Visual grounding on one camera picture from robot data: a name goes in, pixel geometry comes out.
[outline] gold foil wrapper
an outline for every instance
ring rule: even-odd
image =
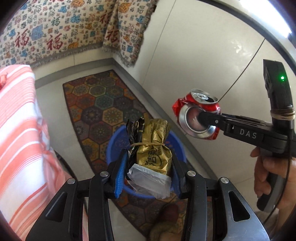
[[[163,119],[149,119],[144,115],[145,124],[141,142],[152,142],[155,145],[141,145],[137,150],[137,164],[153,171],[168,175],[172,165],[172,153],[169,148],[157,143],[164,143],[170,124]]]

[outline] hexagon pattern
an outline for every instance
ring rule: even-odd
[[[100,173],[107,169],[106,149],[113,133],[128,119],[134,121],[147,110],[113,70],[70,81],[63,88],[86,159],[95,174]],[[173,192],[168,198],[155,200],[139,199],[123,191],[114,203],[146,237],[167,203],[178,205],[178,230],[183,227],[187,202]]]

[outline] white plastic wrapper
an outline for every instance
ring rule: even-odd
[[[128,183],[136,193],[152,195],[155,198],[170,196],[171,178],[167,175],[134,164],[128,172],[128,177],[131,179]]]

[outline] metal screw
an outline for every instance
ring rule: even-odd
[[[100,173],[100,176],[101,177],[106,177],[106,176],[108,176],[109,175],[109,172],[107,172],[107,171],[102,171],[101,173]]]
[[[67,180],[67,183],[68,183],[68,184],[74,184],[74,183],[75,183],[75,179],[74,179],[74,178],[69,178],[69,179]]]
[[[221,178],[221,182],[227,184],[227,183],[229,183],[229,180],[227,177],[223,177],[223,178]]]
[[[196,173],[195,173],[195,171],[188,171],[187,175],[191,176],[191,177],[195,177]]]

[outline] blue bin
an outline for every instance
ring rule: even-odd
[[[185,155],[183,145],[179,140],[179,138],[172,131],[169,132],[169,135],[165,141],[165,145],[168,148],[173,149],[175,151],[175,154],[179,161],[186,162],[186,155]],[[113,134],[113,136],[109,141],[107,152],[106,152],[107,164],[109,165],[110,162],[116,161],[123,148],[129,149],[130,147],[131,146],[130,146],[128,135],[126,132],[126,127],[123,125],[115,131],[115,133]],[[123,189],[127,193],[139,198],[155,198],[154,196],[137,194],[133,189],[131,189],[126,185],[123,186]]]

